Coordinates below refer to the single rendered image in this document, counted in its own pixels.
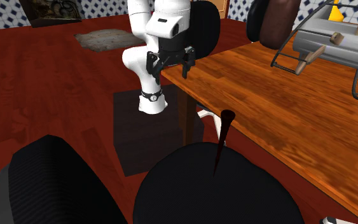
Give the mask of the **wooden table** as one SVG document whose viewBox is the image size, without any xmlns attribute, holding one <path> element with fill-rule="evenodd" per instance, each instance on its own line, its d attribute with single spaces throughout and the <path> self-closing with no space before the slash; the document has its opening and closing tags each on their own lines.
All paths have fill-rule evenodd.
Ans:
<svg viewBox="0 0 358 224">
<path fill-rule="evenodd" d="M 358 101 L 351 69 L 316 60 L 296 76 L 251 43 L 200 59 L 186 78 L 163 76 L 358 217 Z"/>
</svg>

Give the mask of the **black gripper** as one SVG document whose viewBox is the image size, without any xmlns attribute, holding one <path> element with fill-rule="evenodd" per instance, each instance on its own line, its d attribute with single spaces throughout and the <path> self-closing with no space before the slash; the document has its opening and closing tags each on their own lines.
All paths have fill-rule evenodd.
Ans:
<svg viewBox="0 0 358 224">
<path fill-rule="evenodd" d="M 160 72 L 165 66 L 182 64 L 182 77 L 186 79 L 188 71 L 195 65 L 195 49 L 187 47 L 186 36 L 187 31 L 183 31 L 171 39 L 158 38 L 159 56 L 157 53 L 147 52 L 146 70 L 157 85 L 160 84 Z"/>
</svg>

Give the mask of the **dark red pointed cone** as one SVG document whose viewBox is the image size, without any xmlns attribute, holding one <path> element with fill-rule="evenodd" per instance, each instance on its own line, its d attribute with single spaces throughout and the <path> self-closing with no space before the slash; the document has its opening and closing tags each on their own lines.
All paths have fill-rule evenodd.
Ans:
<svg viewBox="0 0 358 224">
<path fill-rule="evenodd" d="M 215 173 L 216 173 L 217 166 L 218 166 L 218 163 L 219 163 L 219 160 L 221 157 L 221 152 L 223 150 L 224 142 L 226 140 L 226 136 L 228 134 L 231 123 L 235 119 L 235 116 L 236 116 L 236 114 L 229 109 L 224 109 L 221 112 L 221 131 L 220 131 L 220 136 L 219 136 L 219 143 L 218 143 L 218 147 L 217 147 L 213 175 L 215 175 Z"/>
</svg>

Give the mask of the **grey rug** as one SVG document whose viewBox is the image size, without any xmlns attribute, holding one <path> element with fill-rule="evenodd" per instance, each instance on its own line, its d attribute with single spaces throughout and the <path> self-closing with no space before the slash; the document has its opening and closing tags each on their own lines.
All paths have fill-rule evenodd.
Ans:
<svg viewBox="0 0 358 224">
<path fill-rule="evenodd" d="M 84 49 L 94 52 L 110 51 L 145 43 L 131 32 L 119 29 L 103 29 L 86 34 L 75 34 L 74 37 Z"/>
</svg>

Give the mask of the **dark framed picture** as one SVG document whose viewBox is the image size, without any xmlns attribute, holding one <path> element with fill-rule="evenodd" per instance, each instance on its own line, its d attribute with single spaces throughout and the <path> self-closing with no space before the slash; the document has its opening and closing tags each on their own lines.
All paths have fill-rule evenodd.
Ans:
<svg viewBox="0 0 358 224">
<path fill-rule="evenodd" d="M 19 0 L 33 28 L 81 22 L 75 0 Z"/>
</svg>

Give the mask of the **orange wooden door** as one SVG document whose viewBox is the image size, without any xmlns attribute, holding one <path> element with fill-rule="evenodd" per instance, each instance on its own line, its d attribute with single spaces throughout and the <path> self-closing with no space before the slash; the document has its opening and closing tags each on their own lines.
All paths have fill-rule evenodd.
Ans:
<svg viewBox="0 0 358 224">
<path fill-rule="evenodd" d="M 226 18 L 227 7 L 230 0 L 208 0 L 212 2 L 219 11 L 220 18 Z"/>
</svg>

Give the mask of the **yellow cone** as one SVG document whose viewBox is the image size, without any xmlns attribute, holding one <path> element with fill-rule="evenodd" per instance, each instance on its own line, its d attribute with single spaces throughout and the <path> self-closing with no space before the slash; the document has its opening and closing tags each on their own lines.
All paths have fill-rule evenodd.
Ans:
<svg viewBox="0 0 358 224">
<path fill-rule="evenodd" d="M 332 6 L 328 20 L 335 22 L 342 22 L 344 19 L 343 14 L 340 12 L 337 6 Z"/>
</svg>

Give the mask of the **brown and black chair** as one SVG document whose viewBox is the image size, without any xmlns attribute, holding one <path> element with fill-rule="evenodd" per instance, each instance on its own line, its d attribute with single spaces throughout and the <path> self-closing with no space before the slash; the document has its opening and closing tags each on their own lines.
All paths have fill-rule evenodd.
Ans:
<svg viewBox="0 0 358 224">
<path fill-rule="evenodd" d="M 278 50 L 292 32 L 301 0 L 253 0 L 246 21 L 247 37 Z"/>
</svg>

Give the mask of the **black ribbed office chair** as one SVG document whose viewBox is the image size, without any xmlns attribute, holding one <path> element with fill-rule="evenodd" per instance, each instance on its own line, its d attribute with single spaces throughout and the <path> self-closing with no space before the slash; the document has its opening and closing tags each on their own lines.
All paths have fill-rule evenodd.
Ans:
<svg viewBox="0 0 358 224">
<path fill-rule="evenodd" d="M 108 189 L 61 137 L 45 135 L 0 171 L 0 224 L 128 224 Z"/>
</svg>

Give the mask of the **dark robot stand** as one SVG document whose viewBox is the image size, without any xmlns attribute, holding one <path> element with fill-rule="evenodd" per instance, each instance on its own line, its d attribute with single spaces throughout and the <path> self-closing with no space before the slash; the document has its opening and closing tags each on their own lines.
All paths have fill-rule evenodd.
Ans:
<svg viewBox="0 0 358 224">
<path fill-rule="evenodd" d="M 114 94 L 114 148 L 125 176 L 149 171 L 176 149 L 203 141 L 196 100 L 175 85 L 162 90 L 168 106 L 155 115 L 139 111 L 140 90 Z"/>
</svg>

